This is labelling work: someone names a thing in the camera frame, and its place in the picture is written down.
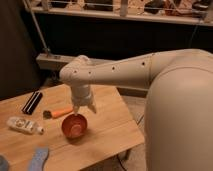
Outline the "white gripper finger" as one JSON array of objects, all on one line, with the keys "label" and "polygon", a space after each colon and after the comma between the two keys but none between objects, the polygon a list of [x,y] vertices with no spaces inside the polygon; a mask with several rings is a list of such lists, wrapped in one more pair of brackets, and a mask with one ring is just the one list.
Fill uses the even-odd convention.
[{"label": "white gripper finger", "polygon": [[88,105],[88,108],[93,112],[93,113],[97,113],[97,110],[96,110],[96,106],[94,103],[91,103]]},{"label": "white gripper finger", "polygon": [[78,114],[79,108],[80,108],[79,106],[73,106],[73,112],[75,115]]}]

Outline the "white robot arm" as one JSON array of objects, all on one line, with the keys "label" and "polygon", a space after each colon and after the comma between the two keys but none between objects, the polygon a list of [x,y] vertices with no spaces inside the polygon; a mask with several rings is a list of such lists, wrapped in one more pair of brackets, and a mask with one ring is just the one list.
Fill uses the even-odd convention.
[{"label": "white robot arm", "polygon": [[92,84],[146,89],[147,171],[213,171],[213,53],[170,50],[99,65],[80,55],[60,80],[75,110],[96,109]]}]

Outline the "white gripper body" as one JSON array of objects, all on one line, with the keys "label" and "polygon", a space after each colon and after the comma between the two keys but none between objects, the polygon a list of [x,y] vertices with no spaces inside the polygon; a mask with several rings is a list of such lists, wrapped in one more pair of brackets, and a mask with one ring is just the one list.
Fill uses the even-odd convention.
[{"label": "white gripper body", "polygon": [[93,104],[93,93],[90,85],[72,86],[71,93],[74,106],[90,106]]}]

